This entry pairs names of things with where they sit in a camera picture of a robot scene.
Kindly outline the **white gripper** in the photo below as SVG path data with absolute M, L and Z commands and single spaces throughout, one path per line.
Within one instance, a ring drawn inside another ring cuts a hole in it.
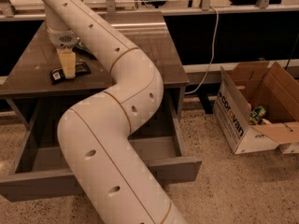
M 78 43 L 78 37 L 71 31 L 60 31 L 48 27 L 51 44 L 58 49 L 58 57 L 67 79 L 74 78 L 76 72 L 76 53 L 71 49 Z

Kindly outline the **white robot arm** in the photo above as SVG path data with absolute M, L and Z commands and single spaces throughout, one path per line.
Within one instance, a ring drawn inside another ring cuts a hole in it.
M 115 81 L 71 106 L 57 128 L 64 158 L 93 207 L 105 224 L 187 224 L 128 141 L 163 99 L 156 65 L 80 0 L 42 1 Z

